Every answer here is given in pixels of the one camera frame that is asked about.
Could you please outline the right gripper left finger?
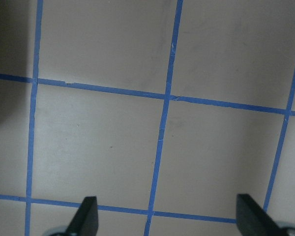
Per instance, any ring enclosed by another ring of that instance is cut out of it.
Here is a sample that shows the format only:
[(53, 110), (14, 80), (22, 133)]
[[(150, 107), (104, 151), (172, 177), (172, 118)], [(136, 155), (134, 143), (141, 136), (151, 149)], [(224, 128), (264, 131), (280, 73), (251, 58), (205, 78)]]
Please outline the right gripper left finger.
[(65, 236), (96, 236), (99, 228), (97, 197), (85, 197), (66, 228)]

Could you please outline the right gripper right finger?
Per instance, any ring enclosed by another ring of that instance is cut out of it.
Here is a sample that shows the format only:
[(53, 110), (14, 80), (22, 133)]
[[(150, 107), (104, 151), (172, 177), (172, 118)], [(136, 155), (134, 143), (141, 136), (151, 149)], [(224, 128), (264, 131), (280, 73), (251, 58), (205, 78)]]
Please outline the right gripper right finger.
[(279, 227), (249, 194), (236, 196), (236, 226), (242, 236), (288, 236), (290, 227)]

